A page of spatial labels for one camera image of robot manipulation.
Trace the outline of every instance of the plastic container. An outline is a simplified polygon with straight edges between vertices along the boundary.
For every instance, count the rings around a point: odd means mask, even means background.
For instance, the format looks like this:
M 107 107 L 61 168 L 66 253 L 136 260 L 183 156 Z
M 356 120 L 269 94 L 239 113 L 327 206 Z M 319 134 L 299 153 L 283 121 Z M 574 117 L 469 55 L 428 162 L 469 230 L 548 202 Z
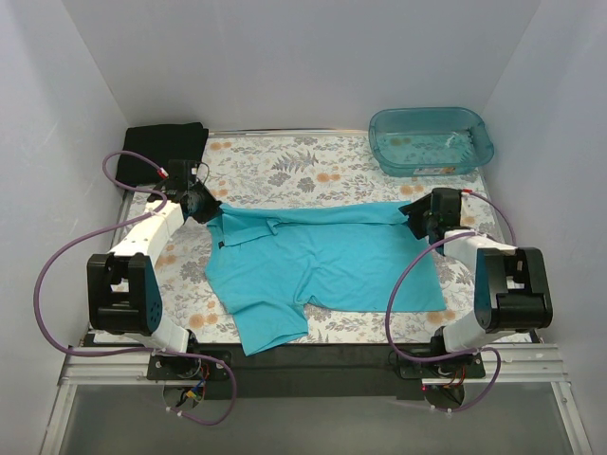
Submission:
M 494 153 L 483 120 L 463 107 L 378 112 L 369 142 L 381 169 L 394 177 L 471 173 Z

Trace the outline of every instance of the white wall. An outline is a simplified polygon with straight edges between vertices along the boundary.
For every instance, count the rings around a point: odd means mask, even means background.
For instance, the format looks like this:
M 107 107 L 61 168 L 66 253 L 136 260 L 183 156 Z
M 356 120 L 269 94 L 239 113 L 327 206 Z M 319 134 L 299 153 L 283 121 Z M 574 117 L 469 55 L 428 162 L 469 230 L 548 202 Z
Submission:
M 366 129 L 480 111 L 539 0 L 64 0 L 132 124 Z
M 483 117 L 494 199 L 548 269 L 557 341 L 595 453 L 607 453 L 607 4 L 544 0 Z
M 64 355 L 38 332 L 32 288 L 46 258 L 115 221 L 101 158 L 127 127 L 60 0 L 0 0 L 0 453 L 37 453 Z M 57 263 L 43 313 L 63 342 L 85 329 L 85 264 L 107 237 Z

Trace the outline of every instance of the flower pattern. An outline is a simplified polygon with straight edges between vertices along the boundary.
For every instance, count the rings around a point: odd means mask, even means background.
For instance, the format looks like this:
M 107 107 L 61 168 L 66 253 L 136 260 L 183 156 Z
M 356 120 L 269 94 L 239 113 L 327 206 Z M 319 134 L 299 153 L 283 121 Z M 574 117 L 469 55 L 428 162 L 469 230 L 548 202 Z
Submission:
M 436 186 L 469 188 L 486 194 L 478 171 L 427 177 L 386 175 L 374 159 L 366 136 L 213 136 L 203 161 L 211 169 L 206 182 L 210 191 L 223 202 L 249 209 L 413 201 Z M 202 170 L 201 178 L 205 174 L 206 170 Z M 129 217 L 142 213 L 145 196 L 134 195 Z M 491 207 L 474 198 L 468 198 L 464 206 L 463 216 L 474 228 L 503 239 Z M 165 314 L 193 330 L 201 342 L 239 342 L 232 316 L 226 313 L 205 278 L 210 256 L 209 231 L 195 220 L 188 220 L 156 263 Z M 438 327 L 458 320 L 472 307 L 473 275 L 452 259 L 435 253 L 433 259 L 447 310 L 392 314 L 392 333 L 397 341 L 428 341 Z M 309 304 L 305 313 L 309 334 L 296 343 L 385 342 L 383 313 L 339 312 Z M 507 340 L 529 338 L 515 335 Z

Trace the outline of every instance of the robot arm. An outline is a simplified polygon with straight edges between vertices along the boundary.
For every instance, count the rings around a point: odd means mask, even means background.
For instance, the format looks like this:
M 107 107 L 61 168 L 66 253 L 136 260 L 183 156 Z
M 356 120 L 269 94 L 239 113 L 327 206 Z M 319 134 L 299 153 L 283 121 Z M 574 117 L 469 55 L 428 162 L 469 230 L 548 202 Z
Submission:
M 189 217 L 206 223 L 221 213 L 221 203 L 196 177 L 198 164 L 169 161 L 169 178 L 156 186 L 169 200 L 162 211 L 137 223 L 108 253 L 89 259 L 86 272 L 93 328 L 159 350 L 187 351 L 192 335 L 163 314 L 154 264 Z M 160 204 L 160 197 L 153 194 L 145 211 L 154 212 Z M 127 290 L 117 290 L 121 283 Z
M 471 231 L 460 226 L 461 205 L 460 191 L 437 188 L 400 210 L 409 217 L 414 236 L 428 236 L 432 245 Z M 552 301 L 543 255 L 537 248 L 501 244 L 475 233 L 446 242 L 437 251 L 475 272 L 473 310 L 436 333 L 446 352 L 480 348 L 513 333 L 550 325 Z

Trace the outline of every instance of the teal shirt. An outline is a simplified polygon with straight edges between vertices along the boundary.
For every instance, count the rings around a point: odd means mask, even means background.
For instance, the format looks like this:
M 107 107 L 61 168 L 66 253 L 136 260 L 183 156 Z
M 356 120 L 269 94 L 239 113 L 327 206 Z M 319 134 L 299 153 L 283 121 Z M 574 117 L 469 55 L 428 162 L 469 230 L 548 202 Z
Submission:
M 406 202 L 330 209 L 235 209 L 207 226 L 206 275 L 234 315 L 247 355 L 307 335 L 304 306 L 384 312 L 396 280 L 428 244 L 398 211 Z M 400 287 L 393 311 L 445 309 L 432 258 Z

